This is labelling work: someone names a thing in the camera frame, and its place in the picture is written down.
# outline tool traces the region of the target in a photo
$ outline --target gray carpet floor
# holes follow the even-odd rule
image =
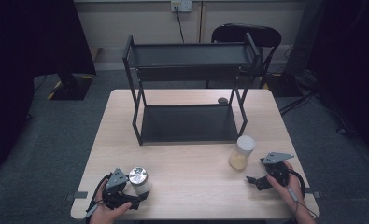
[[[128,84],[122,71],[100,71],[85,100],[47,100],[58,80],[55,75],[35,79],[39,88],[31,118],[0,165],[0,223],[82,223],[71,218],[72,202],[65,198],[78,189],[110,92]],[[146,86],[204,87],[205,82]],[[281,108],[296,99],[276,101]],[[317,95],[283,119],[310,186],[322,195],[318,223],[369,223],[369,151],[363,141],[337,133],[337,116]]]

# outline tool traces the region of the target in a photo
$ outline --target cable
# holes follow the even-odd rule
[[[200,13],[199,21],[203,21],[204,20],[204,1],[201,2],[200,8],[201,8],[201,13]],[[202,29],[203,29],[202,24],[203,24],[202,22],[199,23],[199,34],[202,33]],[[202,36],[199,35],[198,43],[201,43],[202,42],[201,40],[202,40]]]
[[[290,54],[289,55],[287,55],[287,53],[290,51],[290,50],[292,50],[292,48],[294,47],[294,45],[290,45],[290,47],[284,52],[284,57],[285,58],[287,58],[287,59],[289,59],[289,57],[290,57]]]
[[[307,94],[306,96],[304,96],[304,97],[302,97],[302,98],[300,98],[300,99],[298,99],[298,100],[296,100],[296,101],[294,101],[294,102],[292,102],[288,105],[285,105],[283,108],[279,109],[280,115],[284,116],[287,112],[289,112],[293,109],[298,109],[303,105],[306,105],[307,103],[309,103],[310,99],[312,99],[312,96],[314,96],[315,94],[316,94],[316,92],[312,91],[309,94]]]
[[[318,105],[318,104],[315,104],[315,103],[313,103],[315,106],[318,106],[318,107],[320,107],[321,109],[324,109],[325,111],[328,111],[328,112],[330,112],[330,113],[332,113],[333,115],[335,115],[340,121],[341,121],[341,123],[342,123],[342,125],[344,126],[344,129],[345,130],[348,130],[348,131],[350,131],[350,132],[352,132],[352,133],[355,133],[356,132],[356,130],[353,130],[353,129],[351,129],[350,127],[348,127],[347,126],[347,124],[345,123],[345,121],[344,121],[344,119],[342,118],[342,116],[340,116],[337,112],[335,112],[335,111],[333,111],[332,109],[328,109],[326,106],[323,106],[323,105]]]
[[[181,22],[180,22],[180,17],[178,15],[178,7],[175,7],[175,12],[176,12],[176,16],[177,16],[177,21],[178,21],[178,26],[180,27],[180,34],[181,34],[181,39],[184,43],[184,36],[183,36],[183,32],[181,30]]]
[[[96,198],[97,191],[99,190],[99,188],[102,185],[103,181],[105,181],[106,179],[109,179],[111,176],[112,176],[112,173],[109,174],[109,175],[106,175],[105,177],[103,177],[102,180],[100,180],[99,184],[97,184],[97,187],[94,190],[93,196],[91,198],[91,202],[89,204],[88,210],[86,210],[87,213],[90,212],[98,203],[103,201],[103,199],[102,199],[100,201],[95,202],[94,199]],[[89,222],[91,221],[91,216],[86,217],[84,220],[85,220],[85,224],[89,224]]]
[[[266,75],[269,75],[269,76],[281,75],[283,71],[284,71],[284,67],[279,67],[277,70],[273,72],[267,72]]]
[[[301,187],[301,194],[303,196],[303,199],[305,198],[305,182],[304,179],[301,177],[300,174],[298,174],[297,172],[288,169],[289,174],[295,175],[298,178],[298,181],[300,182],[300,187]],[[296,195],[294,194],[294,192],[292,191],[292,189],[289,186],[286,186],[287,190],[289,192],[289,194],[291,195],[292,199],[296,202],[296,207],[295,207],[295,212],[294,212],[294,218],[292,218],[291,220],[289,220],[288,222],[285,222],[285,224],[289,224],[289,223],[297,223],[296,217],[297,217],[297,211],[298,211],[298,204],[300,204],[302,207],[304,207],[313,218],[318,218],[318,215],[316,215],[312,210],[310,210],[309,208],[306,207],[306,205],[300,203],[296,197]]]
[[[42,79],[41,83],[35,88],[35,92],[38,91],[38,89],[44,84],[45,80],[47,79],[47,75],[44,76],[44,79]]]

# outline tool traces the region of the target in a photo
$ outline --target hand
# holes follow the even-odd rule
[[[107,180],[103,181],[103,183],[100,185],[100,188],[97,190],[95,201],[100,201],[100,203],[97,204],[98,207],[91,216],[90,224],[112,224],[117,217],[124,214],[132,206],[132,203],[128,202],[118,208],[115,208],[114,210],[106,207],[103,204],[103,201],[101,201],[103,199],[102,193],[106,183]]]
[[[293,170],[292,166],[287,162],[283,161],[289,170]],[[297,218],[297,222],[299,224],[302,223],[316,223],[312,216],[310,216],[309,211],[305,207],[305,202],[303,198],[303,194],[301,192],[301,187],[298,178],[295,175],[289,175],[289,185],[287,187],[281,186],[276,179],[272,176],[268,175],[268,182],[277,190],[280,194],[280,197],[286,203],[286,205],[290,208],[290,210],[295,214]],[[298,199],[296,202],[290,195],[288,188],[291,188],[292,192]]]

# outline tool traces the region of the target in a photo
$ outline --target white cylindrical object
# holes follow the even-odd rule
[[[142,167],[135,167],[129,173],[129,181],[134,187],[135,193],[141,195],[151,190],[151,183],[149,182],[149,174],[146,169]]]
[[[240,136],[236,141],[235,150],[231,153],[229,163],[237,171],[248,166],[248,157],[255,148],[254,139],[247,135]]]

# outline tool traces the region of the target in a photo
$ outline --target chair backrest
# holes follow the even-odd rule
[[[243,23],[227,23],[213,31],[211,42],[244,42],[246,33],[250,33],[257,47],[272,48],[263,61],[261,76],[264,76],[268,71],[272,56],[282,39],[280,33],[274,28]]]

